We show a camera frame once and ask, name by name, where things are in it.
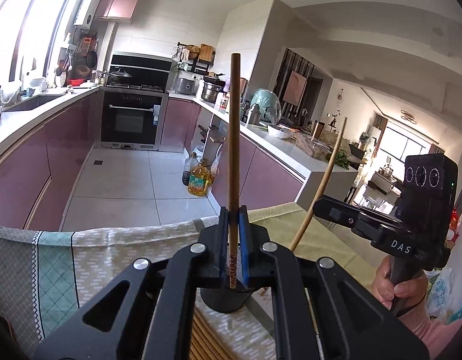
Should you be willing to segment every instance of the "green label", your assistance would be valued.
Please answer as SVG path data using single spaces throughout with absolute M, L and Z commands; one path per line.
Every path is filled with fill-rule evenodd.
M 197 178 L 194 175 L 191 175 L 189 178 L 189 186 L 191 187 L 192 190 L 199 192 L 199 191 L 204 191 L 204 185 L 205 181 L 203 178 Z

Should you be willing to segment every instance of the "oven mitt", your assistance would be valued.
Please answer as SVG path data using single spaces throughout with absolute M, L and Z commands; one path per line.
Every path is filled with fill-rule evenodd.
M 13 328 L 9 322 L 0 316 L 0 360 L 29 360 L 16 343 Z

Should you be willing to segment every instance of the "wooden cutting board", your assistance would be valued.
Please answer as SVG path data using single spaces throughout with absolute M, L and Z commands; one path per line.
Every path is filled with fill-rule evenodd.
M 207 44 L 201 45 L 201 51 L 199 52 L 199 59 L 203 61 L 213 62 L 214 58 L 214 47 L 208 46 Z

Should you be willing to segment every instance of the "white countertop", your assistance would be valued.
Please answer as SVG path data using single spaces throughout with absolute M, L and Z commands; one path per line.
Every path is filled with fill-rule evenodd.
M 46 92 L 38 93 L 36 96 L 48 94 L 60 95 L 67 89 L 68 88 L 49 89 Z M 98 90 L 99 87 L 73 88 L 74 93 L 67 93 L 33 110 L 3 112 L 0 119 L 0 155 L 28 131 L 45 121 L 48 117 Z
M 209 112 L 217 115 L 223 121 L 229 123 L 229 114 L 224 111 L 214 109 L 213 104 L 207 103 L 196 96 L 188 96 L 170 91 L 169 98 L 194 101 Z M 319 161 L 309 157 L 295 144 L 272 137 L 267 131 L 262 131 L 256 127 L 247 128 L 242 122 L 240 131 L 243 135 L 268 151 L 272 156 L 286 164 L 289 168 L 293 169 L 296 173 L 298 173 L 298 175 L 301 175 L 303 180 L 307 179 L 312 172 L 324 172 L 327 168 L 328 162 Z M 351 172 L 357 174 L 356 169 L 349 168 L 347 170 L 337 165 L 334 165 L 332 171 Z

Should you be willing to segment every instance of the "pink sleeve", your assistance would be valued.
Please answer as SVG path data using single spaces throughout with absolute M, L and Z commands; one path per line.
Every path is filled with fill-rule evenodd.
M 449 325 L 444 325 L 437 319 L 431 321 L 426 313 L 425 302 L 421 302 L 399 320 L 424 342 L 431 359 L 435 359 L 443 351 L 462 325 L 462 319 Z

